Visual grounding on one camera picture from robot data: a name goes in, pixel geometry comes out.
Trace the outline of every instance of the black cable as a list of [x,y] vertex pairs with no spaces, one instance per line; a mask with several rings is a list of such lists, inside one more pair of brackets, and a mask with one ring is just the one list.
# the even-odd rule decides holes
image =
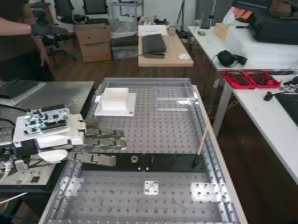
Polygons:
[[6,119],[6,118],[0,118],[0,121],[4,121],[7,123],[10,123],[14,127],[16,126],[15,122],[8,120],[8,119]]
[[19,110],[19,111],[27,112],[26,109],[19,108],[19,107],[14,107],[14,106],[8,106],[8,105],[6,105],[6,104],[0,104],[0,107],[6,107],[6,108],[14,109],[14,110]]

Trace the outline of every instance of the clear acrylic enclosure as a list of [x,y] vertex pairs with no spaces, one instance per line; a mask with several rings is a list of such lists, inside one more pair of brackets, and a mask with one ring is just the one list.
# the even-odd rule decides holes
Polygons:
[[68,162],[42,223],[240,223],[209,134],[197,157],[207,124],[191,81],[109,78],[99,95],[111,87],[137,94],[135,116],[94,117],[95,104],[87,122],[124,130],[128,149],[88,151],[116,156],[113,168]]

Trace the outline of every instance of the wall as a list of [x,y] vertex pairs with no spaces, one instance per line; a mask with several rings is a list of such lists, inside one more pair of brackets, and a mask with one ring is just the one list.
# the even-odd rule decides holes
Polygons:
[[[169,22],[177,21],[183,0],[145,0],[145,16],[159,19],[167,18]],[[195,24],[196,0],[185,1],[185,29]]]
[[[235,0],[216,0],[215,16],[216,22],[221,22]],[[215,0],[197,0],[197,12],[196,18],[203,19],[204,23],[208,22],[209,15],[212,13]]]
[[[54,15],[54,18],[56,18],[54,0],[46,0],[46,2],[51,3],[52,15]],[[193,25],[193,21],[195,21],[196,0],[187,0],[185,3],[187,3],[185,4],[185,29],[187,29],[187,26]],[[75,13],[84,14],[83,0],[72,0],[72,4],[75,7]],[[167,18],[168,21],[176,23],[181,4],[183,4],[183,0],[145,0],[145,16],[153,18],[153,16],[157,15],[159,19],[164,20],[164,18]],[[124,13],[133,13],[133,11],[129,9],[124,9]],[[92,17],[107,17],[107,16],[108,15],[92,15],[90,17],[92,18]],[[74,31],[74,25],[63,24],[59,21],[56,22],[59,26],[67,28],[70,31]]]

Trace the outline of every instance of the office chair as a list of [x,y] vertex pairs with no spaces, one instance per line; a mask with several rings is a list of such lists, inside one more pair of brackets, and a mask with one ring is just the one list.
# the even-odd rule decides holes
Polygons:
[[[46,19],[46,13],[39,10],[34,10],[34,15],[36,18],[38,24],[48,25],[48,21]],[[44,43],[44,46],[48,47],[48,55],[54,60],[54,66],[58,67],[58,62],[56,62],[56,55],[66,55],[72,58],[72,60],[76,60],[76,57],[71,55],[64,49],[55,50],[54,47],[60,48],[60,41],[67,41],[72,40],[74,46],[76,45],[76,35],[50,35],[44,36],[42,38],[42,41]]]
[[63,23],[78,24],[88,20],[87,16],[74,14],[71,0],[55,0],[56,18]]
[[107,0],[84,0],[83,8],[87,15],[108,14]]

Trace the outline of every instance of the person's arm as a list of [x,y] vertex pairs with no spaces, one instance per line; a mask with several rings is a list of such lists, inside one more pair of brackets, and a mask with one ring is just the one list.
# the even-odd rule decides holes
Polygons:
[[[30,24],[30,26],[32,24],[36,24],[35,15],[32,13],[32,9],[31,9],[30,4],[24,4],[23,15],[24,15],[24,23],[26,24]],[[34,41],[36,43],[36,46],[38,46],[38,49],[40,51],[42,66],[44,66],[44,62],[47,62],[50,64],[47,49],[44,47],[44,43],[42,41],[40,36],[32,36],[32,39],[34,39]]]
[[31,32],[31,25],[11,22],[0,17],[0,36],[27,35],[31,34]]

